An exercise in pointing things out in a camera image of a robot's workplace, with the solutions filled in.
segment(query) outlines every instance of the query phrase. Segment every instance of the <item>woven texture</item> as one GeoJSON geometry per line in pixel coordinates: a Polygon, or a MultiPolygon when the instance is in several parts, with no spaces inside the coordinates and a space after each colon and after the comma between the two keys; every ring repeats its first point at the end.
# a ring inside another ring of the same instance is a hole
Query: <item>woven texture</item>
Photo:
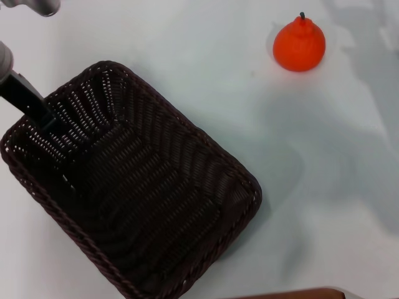
{"type": "Polygon", "coordinates": [[[128,68],[99,62],[1,140],[13,175],[126,297],[178,298],[261,203],[247,170],[128,68]]]}

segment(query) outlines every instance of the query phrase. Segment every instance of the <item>orange plastic tangerine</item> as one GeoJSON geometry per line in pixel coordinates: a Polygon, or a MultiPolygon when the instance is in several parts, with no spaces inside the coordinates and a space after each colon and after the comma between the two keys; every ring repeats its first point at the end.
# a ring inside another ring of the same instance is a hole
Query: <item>orange plastic tangerine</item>
{"type": "Polygon", "coordinates": [[[285,69],[304,72],[313,69],[323,59],[325,37],[322,30],[300,13],[294,22],[286,25],[276,36],[273,55],[285,69]]]}

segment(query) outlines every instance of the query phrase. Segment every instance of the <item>white table surface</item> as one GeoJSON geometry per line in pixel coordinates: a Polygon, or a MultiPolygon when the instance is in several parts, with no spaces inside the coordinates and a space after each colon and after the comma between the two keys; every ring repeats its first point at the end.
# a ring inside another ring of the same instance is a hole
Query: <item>white table surface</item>
{"type": "MultiPolygon", "coordinates": [[[[320,286],[388,298],[399,296],[399,59],[381,5],[66,0],[48,19],[3,7],[0,40],[43,95],[99,60],[131,67],[257,177],[268,198],[256,218],[184,298],[320,286]],[[294,74],[270,46],[301,11],[327,53],[294,74]]],[[[4,133],[21,114],[6,101],[0,112],[4,133]]],[[[122,297],[5,163],[0,178],[1,298],[122,297]]]]}

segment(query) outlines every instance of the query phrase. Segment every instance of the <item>basket rim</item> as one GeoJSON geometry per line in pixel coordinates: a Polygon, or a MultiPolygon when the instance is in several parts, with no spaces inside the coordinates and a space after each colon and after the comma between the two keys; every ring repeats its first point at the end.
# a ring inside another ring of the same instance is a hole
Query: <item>basket rim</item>
{"type": "Polygon", "coordinates": [[[205,146],[210,148],[212,152],[222,158],[239,175],[240,183],[243,185],[246,191],[250,194],[254,194],[252,200],[249,201],[244,212],[241,214],[231,228],[228,229],[227,233],[223,234],[217,239],[217,242],[213,238],[208,239],[205,244],[201,244],[201,248],[207,248],[205,254],[201,256],[190,267],[190,271],[185,275],[184,279],[179,282],[174,282],[172,286],[166,288],[166,290],[157,296],[149,295],[142,292],[137,288],[131,281],[123,277],[119,269],[117,269],[108,257],[97,247],[95,242],[84,232],[83,228],[76,224],[50,197],[46,189],[39,184],[33,175],[30,174],[29,170],[24,167],[22,162],[18,160],[12,150],[7,150],[7,144],[12,143],[12,140],[16,138],[18,131],[21,130],[23,123],[27,123],[28,119],[23,116],[17,123],[15,123],[10,129],[7,130],[6,134],[0,141],[0,152],[3,160],[9,165],[11,172],[18,178],[26,189],[35,191],[35,199],[43,206],[43,208],[50,214],[61,228],[74,240],[86,256],[99,268],[103,275],[114,284],[118,290],[126,298],[178,298],[187,290],[190,289],[192,284],[206,271],[206,269],[224,252],[228,245],[238,236],[238,234],[246,227],[248,222],[254,217],[255,213],[259,209],[262,201],[262,190],[255,179],[255,177],[247,171],[247,169],[233,156],[231,156],[225,149],[223,149],[217,142],[215,142],[209,135],[203,130],[195,126],[187,117],[179,112],[170,102],[168,102],[162,95],[160,95],[153,87],[151,87],[146,81],[140,78],[138,75],[133,73],[126,66],[112,62],[112,61],[101,61],[88,68],[86,68],[80,75],[74,77],[71,81],[65,85],[59,87],[56,91],[52,92],[46,101],[51,101],[55,97],[62,97],[64,94],[72,91],[77,83],[88,80],[91,76],[96,75],[104,71],[116,72],[120,76],[129,77],[132,80],[140,83],[141,88],[145,88],[145,91],[152,96],[157,105],[162,106],[166,111],[174,116],[181,125],[185,126],[189,132],[198,140],[200,140],[205,146]]]}

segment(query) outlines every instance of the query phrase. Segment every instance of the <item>dark brown wicker basket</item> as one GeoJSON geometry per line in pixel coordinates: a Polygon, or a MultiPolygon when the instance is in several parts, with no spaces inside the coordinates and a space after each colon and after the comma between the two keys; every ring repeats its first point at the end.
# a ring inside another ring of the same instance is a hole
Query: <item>dark brown wicker basket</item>
{"type": "Polygon", "coordinates": [[[258,210],[255,178],[128,68],[99,62],[46,102],[68,133],[23,117],[2,158],[126,298],[178,298],[258,210]]]}

